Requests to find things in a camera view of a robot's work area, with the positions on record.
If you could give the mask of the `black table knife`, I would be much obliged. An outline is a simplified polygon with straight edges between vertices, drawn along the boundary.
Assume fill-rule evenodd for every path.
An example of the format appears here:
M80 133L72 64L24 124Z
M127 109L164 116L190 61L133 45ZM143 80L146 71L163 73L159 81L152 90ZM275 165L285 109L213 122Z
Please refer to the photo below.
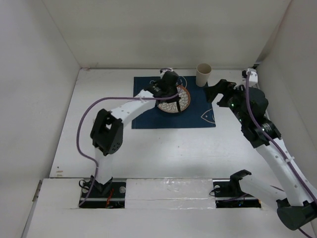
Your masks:
M180 99L181 98L179 96L176 97L176 107L177 107L177 110L179 113L181 113L181 107L180 107L180 103L179 103Z

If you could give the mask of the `floral plate with orange rim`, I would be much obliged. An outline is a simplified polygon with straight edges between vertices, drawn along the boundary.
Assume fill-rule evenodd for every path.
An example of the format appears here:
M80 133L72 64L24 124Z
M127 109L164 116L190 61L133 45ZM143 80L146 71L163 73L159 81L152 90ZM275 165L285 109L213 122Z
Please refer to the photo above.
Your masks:
M180 101L179 101L180 107L181 107L181 111L184 111L190 105L190 102L191 102L190 93L183 86L178 86L177 90L178 90L178 93L179 93L179 97L181 98ZM170 114L178 113L178 110L177 110L177 107L176 107L176 102L158 104L158 108L161 111L166 112L166 113L170 113Z

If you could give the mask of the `beige paper cup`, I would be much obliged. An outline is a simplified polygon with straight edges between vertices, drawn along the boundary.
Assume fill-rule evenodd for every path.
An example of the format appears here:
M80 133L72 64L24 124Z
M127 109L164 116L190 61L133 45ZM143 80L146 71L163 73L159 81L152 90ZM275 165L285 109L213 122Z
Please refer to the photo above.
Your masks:
M201 63L196 68L196 85L204 87L210 77L212 67L207 63Z

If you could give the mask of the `dark blue cloth napkin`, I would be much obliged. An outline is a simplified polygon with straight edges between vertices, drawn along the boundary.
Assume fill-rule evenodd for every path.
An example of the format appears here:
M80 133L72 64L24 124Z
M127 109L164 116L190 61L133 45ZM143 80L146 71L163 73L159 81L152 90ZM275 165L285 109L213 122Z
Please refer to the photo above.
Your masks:
M196 85L196 77L180 76L177 84L185 87L190 93L191 102L187 109L181 113L170 114L155 106L134 119L131 127L133 129L215 127L212 105L206 101L203 88Z

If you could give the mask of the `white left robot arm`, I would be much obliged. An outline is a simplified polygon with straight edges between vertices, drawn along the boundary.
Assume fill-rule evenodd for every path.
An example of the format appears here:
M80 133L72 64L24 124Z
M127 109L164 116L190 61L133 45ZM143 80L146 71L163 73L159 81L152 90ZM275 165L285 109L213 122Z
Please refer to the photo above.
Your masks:
M107 98L101 98L93 102L82 115L77 132L76 147L79 154L95 163L95 173L89 181L79 183L87 195L94 191L98 196L106 196L111 191L112 184L112 155L119 150L123 144L123 130L132 120L153 109L162 103L178 103L180 100L178 92L178 74L172 68L160 70L160 78L143 88L134 97L123 97L127 103L107 111L98 111L94 120L90 138L92 145L99 150L100 155L91 157L86 155L80 148L80 131L88 112Z

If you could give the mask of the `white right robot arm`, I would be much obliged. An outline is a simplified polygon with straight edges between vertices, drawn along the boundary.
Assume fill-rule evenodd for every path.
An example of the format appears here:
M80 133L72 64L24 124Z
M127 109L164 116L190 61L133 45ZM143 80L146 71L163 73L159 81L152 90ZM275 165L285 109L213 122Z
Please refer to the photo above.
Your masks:
M237 86L225 79L204 88L207 102L218 94L219 107L229 108L241 124L241 131L252 147L264 158L282 190L257 179L247 170L238 171L216 186L216 197L251 195L277 212L290 230L300 229L317 217L317 190L306 180L294 158L287 153L281 133L266 116L268 100L257 88Z

